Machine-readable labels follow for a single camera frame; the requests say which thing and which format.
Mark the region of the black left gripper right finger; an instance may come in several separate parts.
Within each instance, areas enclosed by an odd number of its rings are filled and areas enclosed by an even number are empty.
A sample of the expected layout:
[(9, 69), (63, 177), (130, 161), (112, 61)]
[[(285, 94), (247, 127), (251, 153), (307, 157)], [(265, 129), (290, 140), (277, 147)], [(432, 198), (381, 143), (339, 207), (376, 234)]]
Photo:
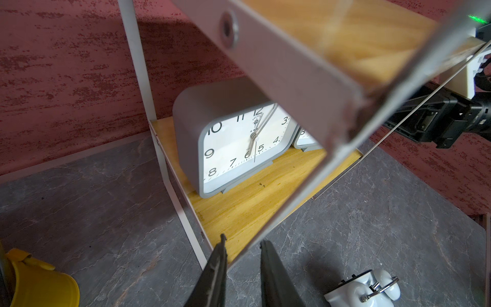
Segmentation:
[(262, 306), (305, 306), (271, 241), (260, 248)]

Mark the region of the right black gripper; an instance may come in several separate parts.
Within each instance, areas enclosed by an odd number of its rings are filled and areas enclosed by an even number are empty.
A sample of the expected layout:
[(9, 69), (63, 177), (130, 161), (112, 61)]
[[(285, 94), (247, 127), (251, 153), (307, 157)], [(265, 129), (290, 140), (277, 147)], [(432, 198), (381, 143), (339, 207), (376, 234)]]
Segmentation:
[(447, 88), (439, 90), (396, 132), (415, 143), (450, 148), (464, 133), (483, 136), (483, 93), (468, 99)]

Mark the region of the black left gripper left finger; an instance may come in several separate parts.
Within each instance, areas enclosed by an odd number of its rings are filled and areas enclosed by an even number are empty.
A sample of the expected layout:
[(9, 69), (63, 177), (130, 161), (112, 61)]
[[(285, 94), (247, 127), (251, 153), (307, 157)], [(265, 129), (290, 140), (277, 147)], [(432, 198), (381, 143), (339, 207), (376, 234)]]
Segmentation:
[(184, 304), (189, 306), (225, 306), (228, 254), (226, 236), (214, 248), (194, 290)]

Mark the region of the white twin-bell clock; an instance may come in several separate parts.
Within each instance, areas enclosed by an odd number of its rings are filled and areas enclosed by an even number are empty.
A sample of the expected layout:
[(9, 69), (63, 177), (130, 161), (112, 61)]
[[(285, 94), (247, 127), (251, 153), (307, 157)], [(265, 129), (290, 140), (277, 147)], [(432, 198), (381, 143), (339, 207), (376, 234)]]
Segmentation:
[(324, 295), (332, 307), (340, 306), (394, 306), (400, 299), (399, 278), (386, 270), (374, 269), (353, 275), (337, 288)]

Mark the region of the grey square alarm clock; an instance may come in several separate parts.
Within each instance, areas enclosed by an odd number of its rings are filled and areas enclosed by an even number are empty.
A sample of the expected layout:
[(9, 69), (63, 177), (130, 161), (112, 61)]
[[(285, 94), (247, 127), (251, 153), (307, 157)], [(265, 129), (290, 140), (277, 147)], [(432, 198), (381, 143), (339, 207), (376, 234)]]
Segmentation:
[(323, 149), (315, 138), (313, 138), (305, 129), (301, 127), (299, 128), (299, 131), (292, 144), (294, 148), (302, 150), (303, 152)]
[(226, 193), (272, 165), (299, 130), (247, 77), (185, 89), (173, 120), (181, 169), (202, 198)]

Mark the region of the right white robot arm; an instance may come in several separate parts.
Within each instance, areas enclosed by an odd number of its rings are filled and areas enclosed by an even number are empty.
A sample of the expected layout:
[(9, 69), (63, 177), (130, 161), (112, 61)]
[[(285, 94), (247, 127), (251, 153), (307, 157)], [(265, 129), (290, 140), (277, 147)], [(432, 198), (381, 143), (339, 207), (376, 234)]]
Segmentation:
[(311, 203), (327, 228), (303, 226), (300, 253), (320, 291), (349, 272), (400, 278), (404, 306), (483, 302), (484, 233), (470, 219), (490, 209), (490, 73), (466, 97), (428, 82), (373, 135), (374, 157)]

